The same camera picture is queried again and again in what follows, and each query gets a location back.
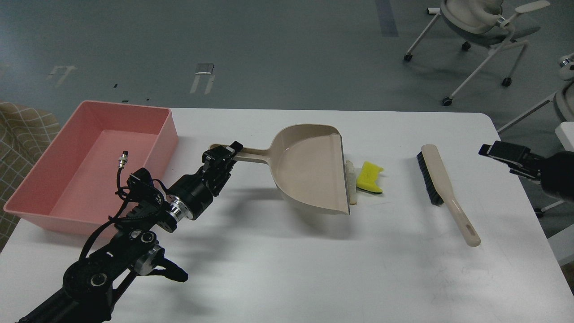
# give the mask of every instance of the yellow sponge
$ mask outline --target yellow sponge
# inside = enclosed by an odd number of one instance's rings
[[[357,187],[376,194],[383,193],[380,187],[375,184],[375,181],[379,177],[379,173],[384,171],[382,167],[379,167],[368,161],[363,163],[363,169],[361,170],[359,177],[357,177]]]

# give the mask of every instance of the dustpan handle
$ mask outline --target dustpan handle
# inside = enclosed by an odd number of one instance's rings
[[[235,157],[242,162],[269,164],[269,151],[263,149],[243,148]]]

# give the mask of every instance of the table top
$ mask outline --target table top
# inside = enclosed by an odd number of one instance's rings
[[[137,278],[112,322],[567,322],[574,297],[515,175],[481,157],[499,140],[476,113],[172,109],[179,143],[163,181],[195,172],[210,144],[267,148],[282,128],[327,124],[345,158],[385,168],[382,195],[358,192],[350,216],[305,214],[264,164],[239,162],[197,221],[158,233],[188,271]],[[433,206],[416,155],[436,144],[455,195],[482,239],[464,242]],[[85,237],[20,221],[0,254],[0,322],[61,287]]]

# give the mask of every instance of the brush bristles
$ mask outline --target brush bristles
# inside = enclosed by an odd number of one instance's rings
[[[439,192],[436,191],[436,188],[432,183],[431,174],[426,167],[425,158],[423,157],[422,152],[418,153],[417,160],[418,166],[421,168],[422,176],[425,179],[426,191],[429,194],[430,202],[433,203],[433,205],[442,205],[444,203],[443,198],[440,197]]]

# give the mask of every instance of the gray floor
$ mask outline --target gray floor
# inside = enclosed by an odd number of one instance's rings
[[[481,112],[500,126],[563,83],[557,59],[574,51],[574,2],[554,0],[531,14],[542,29],[529,37],[512,86],[500,82],[516,49],[496,57],[452,106],[442,107],[442,97],[486,50],[462,52],[462,40],[440,21],[413,60],[403,62],[431,18],[425,8],[438,3],[0,1],[0,99],[52,111],[62,124],[81,101],[95,99],[214,109]],[[197,63],[215,65],[208,94],[207,76],[190,93]],[[55,66],[77,69],[48,78]],[[559,122],[548,106],[502,139],[549,156],[562,150],[554,134]],[[524,186],[534,206],[554,201],[538,186]],[[548,211],[540,221],[546,235],[573,223],[573,210]]]

